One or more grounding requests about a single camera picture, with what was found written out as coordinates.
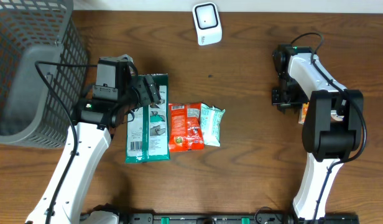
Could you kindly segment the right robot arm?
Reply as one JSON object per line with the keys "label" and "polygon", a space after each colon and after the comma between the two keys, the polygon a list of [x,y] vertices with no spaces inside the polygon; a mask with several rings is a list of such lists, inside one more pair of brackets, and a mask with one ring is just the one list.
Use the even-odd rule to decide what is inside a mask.
{"label": "right robot arm", "polygon": [[363,95],[334,80],[311,47],[280,44],[272,58],[279,78],[272,105],[281,112],[308,106],[302,128],[307,163],[292,214],[284,223],[324,223],[338,171],[363,147]]}

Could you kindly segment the red snack packet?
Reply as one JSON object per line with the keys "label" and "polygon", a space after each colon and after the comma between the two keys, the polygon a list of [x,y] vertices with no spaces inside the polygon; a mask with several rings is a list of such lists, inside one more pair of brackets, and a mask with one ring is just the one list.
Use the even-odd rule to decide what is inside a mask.
{"label": "red snack packet", "polygon": [[200,126],[201,103],[170,103],[170,152],[199,151],[204,149]]}

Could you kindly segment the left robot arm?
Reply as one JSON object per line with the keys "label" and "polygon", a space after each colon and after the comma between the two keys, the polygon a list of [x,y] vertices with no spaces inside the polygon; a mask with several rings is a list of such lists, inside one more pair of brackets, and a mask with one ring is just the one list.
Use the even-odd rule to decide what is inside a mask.
{"label": "left robot arm", "polygon": [[153,75],[133,76],[119,101],[81,98],[60,160],[50,182],[26,223],[122,223],[126,217],[109,205],[82,214],[86,193],[98,163],[111,144],[110,129],[126,114],[160,101]]}

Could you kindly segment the green-lid white jar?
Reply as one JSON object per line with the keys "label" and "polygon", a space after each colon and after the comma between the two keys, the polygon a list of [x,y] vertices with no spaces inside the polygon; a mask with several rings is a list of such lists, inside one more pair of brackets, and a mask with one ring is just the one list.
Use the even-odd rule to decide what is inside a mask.
{"label": "green-lid white jar", "polygon": [[335,121],[342,121],[344,116],[343,115],[338,115],[336,110],[331,110],[331,118]]}

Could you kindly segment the teal white snack packet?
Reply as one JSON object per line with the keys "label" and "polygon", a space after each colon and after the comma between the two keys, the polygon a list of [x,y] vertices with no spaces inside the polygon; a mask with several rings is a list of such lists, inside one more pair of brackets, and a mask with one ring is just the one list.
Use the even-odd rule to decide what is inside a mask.
{"label": "teal white snack packet", "polygon": [[226,110],[201,104],[200,127],[204,144],[220,147],[220,123]]}

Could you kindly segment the orange white small packet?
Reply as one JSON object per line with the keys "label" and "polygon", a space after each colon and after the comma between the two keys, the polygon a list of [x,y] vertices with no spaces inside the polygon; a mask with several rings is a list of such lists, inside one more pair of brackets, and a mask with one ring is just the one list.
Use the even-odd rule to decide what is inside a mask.
{"label": "orange white small packet", "polygon": [[307,115],[307,111],[308,111],[308,106],[309,106],[309,103],[304,103],[302,105],[302,107],[300,109],[299,119],[298,119],[299,124],[304,124],[305,118]]}

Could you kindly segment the green white snack bag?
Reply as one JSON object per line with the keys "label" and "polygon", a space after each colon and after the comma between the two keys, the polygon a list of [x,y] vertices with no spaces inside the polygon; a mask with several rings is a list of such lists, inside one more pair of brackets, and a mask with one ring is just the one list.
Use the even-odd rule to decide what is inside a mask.
{"label": "green white snack bag", "polygon": [[138,108],[127,116],[127,164],[167,161],[168,148],[168,75],[153,74],[159,86],[160,101]]}

